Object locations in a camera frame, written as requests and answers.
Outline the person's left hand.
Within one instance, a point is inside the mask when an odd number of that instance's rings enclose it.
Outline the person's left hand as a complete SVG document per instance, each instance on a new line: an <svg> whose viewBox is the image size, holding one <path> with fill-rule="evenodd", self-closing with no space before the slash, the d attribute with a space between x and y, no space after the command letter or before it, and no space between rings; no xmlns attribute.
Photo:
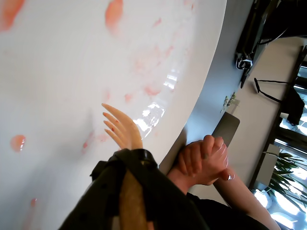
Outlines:
<svg viewBox="0 0 307 230"><path fill-rule="evenodd" d="M211 185L217 179L229 180L234 174L228 169L227 146L221 137L207 135L203 138L203 148L208 155L208 178L205 180L195 179L195 184Z"/></svg>

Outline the person's right hand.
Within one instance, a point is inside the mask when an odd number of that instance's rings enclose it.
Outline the person's right hand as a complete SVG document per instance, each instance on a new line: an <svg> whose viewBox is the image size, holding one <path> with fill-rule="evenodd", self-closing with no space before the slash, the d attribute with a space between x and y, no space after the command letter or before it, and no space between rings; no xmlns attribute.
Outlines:
<svg viewBox="0 0 307 230"><path fill-rule="evenodd" d="M178 155L178 168L185 175L199 180L208 178L208 155L203 148L203 140L185 146Z"/></svg>

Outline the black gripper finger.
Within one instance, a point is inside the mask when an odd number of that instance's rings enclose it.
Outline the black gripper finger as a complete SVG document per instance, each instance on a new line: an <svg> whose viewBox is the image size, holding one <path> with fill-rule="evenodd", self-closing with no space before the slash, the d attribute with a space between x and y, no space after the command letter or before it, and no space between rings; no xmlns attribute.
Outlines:
<svg viewBox="0 0 307 230"><path fill-rule="evenodd" d="M124 150L124 229L207 230L195 205L162 174L145 149Z"/></svg>
<svg viewBox="0 0 307 230"><path fill-rule="evenodd" d="M61 230L110 230L118 214L119 191L125 164L119 158L127 149L116 151L108 161L99 161L92 171L92 183L66 217Z"/></svg>

